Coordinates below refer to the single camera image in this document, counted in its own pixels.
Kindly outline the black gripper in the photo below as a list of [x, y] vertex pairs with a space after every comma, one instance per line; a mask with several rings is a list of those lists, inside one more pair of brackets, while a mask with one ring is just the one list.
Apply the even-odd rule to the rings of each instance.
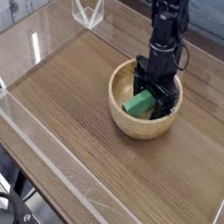
[[148, 89], [153, 94], [156, 105], [150, 119], [157, 120], [170, 115], [179, 99], [175, 75], [179, 69], [182, 48], [173, 46], [167, 49], [155, 44], [149, 46], [148, 57], [141, 54], [136, 57], [133, 93], [137, 95]]

